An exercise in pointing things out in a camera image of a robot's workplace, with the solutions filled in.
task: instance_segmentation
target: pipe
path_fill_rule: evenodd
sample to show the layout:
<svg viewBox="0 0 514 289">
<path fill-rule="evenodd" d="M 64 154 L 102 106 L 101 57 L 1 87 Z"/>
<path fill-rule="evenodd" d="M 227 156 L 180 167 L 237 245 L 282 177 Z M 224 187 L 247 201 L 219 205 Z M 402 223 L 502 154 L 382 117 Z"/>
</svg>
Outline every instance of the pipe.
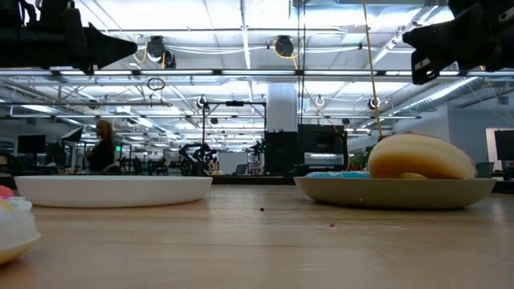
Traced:
<svg viewBox="0 0 514 289">
<path fill-rule="evenodd" d="M 159 35 L 166 33 L 234 33 L 241 32 L 242 28 L 202 28 L 202 29 L 132 29 L 132 30 L 124 30 L 119 31 L 117 29 L 109 29 L 106 30 L 109 34 L 112 35 Z M 257 32 L 286 32 L 286 33 L 294 33 L 298 30 L 296 28 L 248 28 L 247 32 L 249 33 L 257 33 Z M 344 35 L 345 32 L 339 28 L 311 28 L 307 29 L 308 34 L 332 34 L 332 35 Z"/>
<path fill-rule="evenodd" d="M 429 108 L 436 108 L 441 104 L 458 99 L 468 93 L 470 89 L 478 90 L 482 88 L 484 84 L 484 79 L 480 77 L 472 77 L 454 83 L 441 84 L 436 88 L 429 89 L 416 96 L 409 104 L 404 103 L 399 108 L 396 108 L 393 114 L 399 114 L 412 109 L 418 113 L 425 112 Z"/>
<path fill-rule="evenodd" d="M 150 103 L 150 102 L 124 102 L 124 103 L 42 103 L 42 102 L 0 102 L 1 106 L 23 106 L 23 105 L 38 105 L 38 106 L 44 106 L 44 107 L 72 107 L 72 106 L 99 106 L 99 107 L 105 107 L 105 106 L 172 106 L 171 104 L 167 103 Z"/>
</svg>

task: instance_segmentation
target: white plate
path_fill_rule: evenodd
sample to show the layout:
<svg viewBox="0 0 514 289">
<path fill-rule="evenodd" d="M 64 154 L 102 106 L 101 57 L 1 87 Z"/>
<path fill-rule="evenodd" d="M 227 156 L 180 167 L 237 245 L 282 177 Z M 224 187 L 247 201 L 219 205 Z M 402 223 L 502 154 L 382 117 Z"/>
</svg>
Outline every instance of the white plate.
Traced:
<svg viewBox="0 0 514 289">
<path fill-rule="evenodd" d="M 161 206 L 203 198 L 211 177 L 16 177 L 21 196 L 35 205 L 71 208 Z"/>
</svg>

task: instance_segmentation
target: donut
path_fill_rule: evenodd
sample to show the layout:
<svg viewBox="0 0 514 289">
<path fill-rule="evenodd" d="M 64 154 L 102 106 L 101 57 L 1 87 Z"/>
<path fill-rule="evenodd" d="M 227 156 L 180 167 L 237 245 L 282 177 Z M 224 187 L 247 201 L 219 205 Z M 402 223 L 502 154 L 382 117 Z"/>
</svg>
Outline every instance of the donut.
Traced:
<svg viewBox="0 0 514 289">
<path fill-rule="evenodd" d="M 453 144 L 417 133 L 388 136 L 371 151 L 373 178 L 474 179 L 471 158 Z"/>
</svg>

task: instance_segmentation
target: tan bowl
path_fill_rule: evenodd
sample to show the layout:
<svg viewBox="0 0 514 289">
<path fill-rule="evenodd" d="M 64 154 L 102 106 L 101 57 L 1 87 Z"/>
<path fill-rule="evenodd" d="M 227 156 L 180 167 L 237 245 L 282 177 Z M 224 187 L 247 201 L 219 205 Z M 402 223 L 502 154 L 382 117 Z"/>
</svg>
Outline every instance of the tan bowl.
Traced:
<svg viewBox="0 0 514 289">
<path fill-rule="evenodd" d="M 339 206 L 453 210 L 491 193 L 496 180 L 398 180 L 295 177 L 303 194 Z"/>
<path fill-rule="evenodd" d="M 22 245 L 17 245 L 5 249 L 0 248 L 0 265 L 13 261 L 17 257 L 23 255 L 32 247 L 32 245 L 34 245 L 34 243 L 39 239 L 39 237 L 41 237 L 41 235 L 39 235 L 36 239 Z"/>
</svg>

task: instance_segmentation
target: wall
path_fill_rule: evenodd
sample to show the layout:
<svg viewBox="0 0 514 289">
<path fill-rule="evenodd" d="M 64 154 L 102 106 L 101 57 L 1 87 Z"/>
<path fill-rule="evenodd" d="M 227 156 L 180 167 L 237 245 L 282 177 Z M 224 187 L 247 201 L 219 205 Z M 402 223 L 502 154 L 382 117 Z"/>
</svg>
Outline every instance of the wall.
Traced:
<svg viewBox="0 0 514 289">
<path fill-rule="evenodd" d="M 450 141 L 465 151 L 475 163 L 488 162 L 486 128 L 514 128 L 514 124 L 491 111 L 454 109 L 448 112 Z"/>
<path fill-rule="evenodd" d="M 419 132 L 430 136 L 436 136 L 443 140 L 450 140 L 450 129 L 448 125 L 448 108 L 444 104 L 437 107 L 435 112 L 421 113 L 419 120 L 400 120 L 393 125 L 392 132 Z M 378 141 L 378 132 L 372 131 L 371 136 L 361 136 L 353 138 L 348 142 L 348 151 L 355 152 L 365 149 L 368 146 L 376 145 Z"/>
<path fill-rule="evenodd" d="M 446 104 L 436 108 L 435 112 L 423 112 L 419 120 L 400 120 L 394 125 L 394 132 L 418 132 L 450 140 L 448 107 Z"/>
</svg>

